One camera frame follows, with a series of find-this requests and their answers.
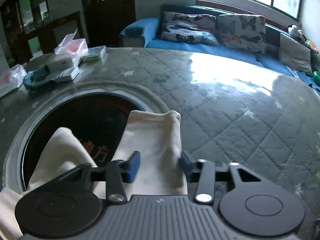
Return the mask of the black round induction cooktop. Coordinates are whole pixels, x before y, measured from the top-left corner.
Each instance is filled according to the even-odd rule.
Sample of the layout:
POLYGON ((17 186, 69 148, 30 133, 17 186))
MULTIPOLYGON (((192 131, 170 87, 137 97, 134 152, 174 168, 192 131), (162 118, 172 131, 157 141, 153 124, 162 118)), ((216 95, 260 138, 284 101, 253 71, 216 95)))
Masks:
POLYGON ((76 96, 54 107, 37 122, 24 146, 21 179, 27 188, 47 142, 60 127, 71 130, 98 166, 111 161, 129 114, 144 108, 135 100, 111 93, 76 96))

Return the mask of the grey quilted star table cover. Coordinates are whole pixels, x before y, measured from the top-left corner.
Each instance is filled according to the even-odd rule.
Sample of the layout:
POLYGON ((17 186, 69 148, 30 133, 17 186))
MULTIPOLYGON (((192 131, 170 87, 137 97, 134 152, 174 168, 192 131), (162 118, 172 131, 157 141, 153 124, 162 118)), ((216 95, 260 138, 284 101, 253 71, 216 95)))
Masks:
POLYGON ((319 94, 300 79, 203 53, 109 48, 67 83, 1 99, 1 185, 22 191, 27 137, 55 106, 83 92, 137 92, 181 114, 182 147, 197 159, 240 163, 305 204, 302 239, 319 238, 319 94))

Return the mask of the green stacked small boxes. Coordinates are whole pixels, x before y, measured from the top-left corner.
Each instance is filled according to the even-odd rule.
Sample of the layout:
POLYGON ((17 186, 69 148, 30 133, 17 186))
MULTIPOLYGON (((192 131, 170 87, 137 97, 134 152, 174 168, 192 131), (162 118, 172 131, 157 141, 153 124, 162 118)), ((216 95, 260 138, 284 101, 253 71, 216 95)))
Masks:
POLYGON ((96 61, 100 60, 106 54, 106 46, 98 46, 93 48, 88 48, 81 55, 81 61, 96 61))

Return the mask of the teal handheld gripper device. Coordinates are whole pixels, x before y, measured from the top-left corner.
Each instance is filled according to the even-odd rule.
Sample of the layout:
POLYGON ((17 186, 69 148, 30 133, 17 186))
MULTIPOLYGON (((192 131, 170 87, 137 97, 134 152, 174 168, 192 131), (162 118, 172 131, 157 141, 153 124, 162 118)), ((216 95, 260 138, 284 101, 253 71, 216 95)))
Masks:
POLYGON ((23 84, 27 90, 36 90, 48 84, 55 83, 50 77, 51 71, 47 65, 40 69, 29 71, 23 79, 23 84))

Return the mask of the pink white tissue pack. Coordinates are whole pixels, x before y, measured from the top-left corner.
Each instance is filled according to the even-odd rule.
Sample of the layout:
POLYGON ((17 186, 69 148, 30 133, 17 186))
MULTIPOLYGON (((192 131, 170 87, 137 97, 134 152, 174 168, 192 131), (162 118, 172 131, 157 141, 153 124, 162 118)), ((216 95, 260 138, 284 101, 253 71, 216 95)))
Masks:
POLYGON ((45 65, 50 72, 58 72, 68 68, 77 67, 83 53, 88 50, 85 38, 75 39, 77 29, 67 34, 61 43, 54 49, 54 54, 49 57, 45 65))

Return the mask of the white plastic bag with pink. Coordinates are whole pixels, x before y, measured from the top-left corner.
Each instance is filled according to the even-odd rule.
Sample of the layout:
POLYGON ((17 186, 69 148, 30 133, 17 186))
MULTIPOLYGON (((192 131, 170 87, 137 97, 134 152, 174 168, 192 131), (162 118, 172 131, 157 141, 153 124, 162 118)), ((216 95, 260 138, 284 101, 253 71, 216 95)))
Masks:
POLYGON ((0 79, 0 97, 18 89, 22 85, 26 74, 25 68, 20 64, 4 72, 0 79))

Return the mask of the left butterfly print pillow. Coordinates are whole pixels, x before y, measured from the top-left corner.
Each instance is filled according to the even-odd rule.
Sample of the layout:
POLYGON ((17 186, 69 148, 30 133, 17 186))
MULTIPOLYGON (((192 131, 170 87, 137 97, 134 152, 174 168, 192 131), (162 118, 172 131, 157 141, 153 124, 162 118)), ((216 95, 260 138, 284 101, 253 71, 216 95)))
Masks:
POLYGON ((187 44, 218 46, 215 37, 216 17, 210 14, 163 12, 161 39, 187 44))

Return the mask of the butterfly print pillow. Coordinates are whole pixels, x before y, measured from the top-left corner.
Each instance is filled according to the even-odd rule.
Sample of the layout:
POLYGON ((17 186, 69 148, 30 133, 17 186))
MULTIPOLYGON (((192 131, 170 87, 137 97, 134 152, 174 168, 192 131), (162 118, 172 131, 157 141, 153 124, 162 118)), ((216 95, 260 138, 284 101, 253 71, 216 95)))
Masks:
POLYGON ((161 39, 187 44, 218 46, 215 37, 216 17, 210 14, 163 12, 161 39))
POLYGON ((264 54, 266 50, 265 16, 222 14, 217 16, 217 28, 223 44, 229 48, 264 54))

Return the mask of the right butterfly print pillow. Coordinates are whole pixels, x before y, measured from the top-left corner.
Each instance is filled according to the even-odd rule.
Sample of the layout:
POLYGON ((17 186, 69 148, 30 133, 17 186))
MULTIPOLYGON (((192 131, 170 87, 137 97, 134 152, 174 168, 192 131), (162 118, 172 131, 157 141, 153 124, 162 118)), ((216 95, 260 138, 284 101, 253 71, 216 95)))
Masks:
POLYGON ((217 28, 223 44, 229 48, 264 54, 266 50, 265 16, 222 14, 217 16, 217 28))

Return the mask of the grey plain cushion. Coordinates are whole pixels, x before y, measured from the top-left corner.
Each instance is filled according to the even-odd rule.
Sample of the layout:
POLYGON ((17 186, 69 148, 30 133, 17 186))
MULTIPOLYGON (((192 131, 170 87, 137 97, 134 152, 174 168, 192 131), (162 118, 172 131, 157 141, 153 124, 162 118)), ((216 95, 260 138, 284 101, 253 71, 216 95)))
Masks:
POLYGON ((280 62, 307 75, 312 74, 311 51, 293 38, 280 34, 280 47, 278 51, 280 62))

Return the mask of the dark wooden side counter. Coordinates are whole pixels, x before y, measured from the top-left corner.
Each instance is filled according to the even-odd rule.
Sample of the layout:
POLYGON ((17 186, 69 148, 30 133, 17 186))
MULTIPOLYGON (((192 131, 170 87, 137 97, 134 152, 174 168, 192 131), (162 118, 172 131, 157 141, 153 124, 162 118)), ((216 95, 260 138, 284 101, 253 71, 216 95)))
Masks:
POLYGON ((29 41, 34 38, 38 39, 40 50, 44 54, 52 53, 63 37, 73 32, 76 32, 76 38, 84 38, 79 11, 18 34, 10 48, 12 57, 19 63, 28 62, 33 57, 29 41))

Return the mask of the colourful plush toys pile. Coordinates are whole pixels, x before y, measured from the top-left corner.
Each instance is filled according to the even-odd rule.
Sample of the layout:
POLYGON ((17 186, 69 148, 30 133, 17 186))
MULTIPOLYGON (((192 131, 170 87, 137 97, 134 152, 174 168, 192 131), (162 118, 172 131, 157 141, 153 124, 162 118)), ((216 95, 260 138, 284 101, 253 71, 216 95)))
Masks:
POLYGON ((314 42, 305 41, 305 45, 311 50, 311 68, 313 72, 319 72, 319 51, 314 42))

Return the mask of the dark wooden door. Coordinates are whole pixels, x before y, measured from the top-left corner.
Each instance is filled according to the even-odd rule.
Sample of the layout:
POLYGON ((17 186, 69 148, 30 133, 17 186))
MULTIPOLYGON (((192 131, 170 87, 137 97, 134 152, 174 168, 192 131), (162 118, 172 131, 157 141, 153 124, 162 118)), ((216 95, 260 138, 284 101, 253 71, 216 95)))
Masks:
POLYGON ((88 44, 121 47, 121 31, 136 21, 135 0, 82 0, 88 44))

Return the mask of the panda plush toy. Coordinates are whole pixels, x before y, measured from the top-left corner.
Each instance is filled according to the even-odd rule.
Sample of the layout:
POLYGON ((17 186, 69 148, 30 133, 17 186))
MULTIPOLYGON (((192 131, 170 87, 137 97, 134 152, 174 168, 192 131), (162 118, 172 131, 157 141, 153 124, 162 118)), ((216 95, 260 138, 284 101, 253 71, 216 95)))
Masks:
POLYGON ((298 29, 296 25, 289 25, 288 32, 293 38, 295 38, 299 42, 304 43, 306 41, 306 37, 304 36, 303 31, 301 29, 298 29))

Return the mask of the dark wooden cabinet shelf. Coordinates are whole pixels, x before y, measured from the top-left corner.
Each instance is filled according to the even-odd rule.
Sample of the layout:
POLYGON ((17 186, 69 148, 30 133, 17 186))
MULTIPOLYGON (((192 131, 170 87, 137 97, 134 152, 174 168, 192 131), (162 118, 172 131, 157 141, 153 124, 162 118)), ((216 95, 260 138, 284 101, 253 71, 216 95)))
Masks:
POLYGON ((48 0, 5 0, 1 5, 8 59, 15 63, 29 62, 42 51, 38 31, 48 19, 48 0))

